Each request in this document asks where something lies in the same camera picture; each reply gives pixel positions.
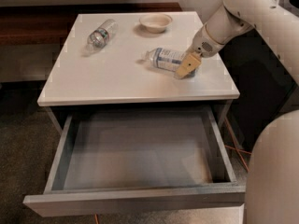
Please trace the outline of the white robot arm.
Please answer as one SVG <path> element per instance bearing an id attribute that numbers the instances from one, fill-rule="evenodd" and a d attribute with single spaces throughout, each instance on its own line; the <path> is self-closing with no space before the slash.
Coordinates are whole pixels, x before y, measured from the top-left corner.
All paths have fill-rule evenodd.
<path id="1" fill-rule="evenodd" d="M 222 0 L 194 36 L 176 76 L 186 77 L 203 57 L 250 29 L 299 83 L 299 19 L 279 0 Z M 299 110 L 281 115 L 259 135 L 249 161 L 244 211 L 246 224 L 299 224 Z"/>

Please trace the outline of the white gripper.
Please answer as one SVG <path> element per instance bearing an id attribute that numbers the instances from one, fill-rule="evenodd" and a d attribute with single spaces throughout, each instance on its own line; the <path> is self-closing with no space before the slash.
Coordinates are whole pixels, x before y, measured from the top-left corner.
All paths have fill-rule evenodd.
<path id="1" fill-rule="evenodd" d="M 194 71 L 201 64 L 201 57 L 208 58 L 216 55 L 222 48 L 223 44 L 217 42 L 208 33 L 206 25 L 202 26 L 192 39 L 188 47 L 189 52 L 183 59 L 181 65 L 175 72 L 175 77 L 182 79 Z"/>

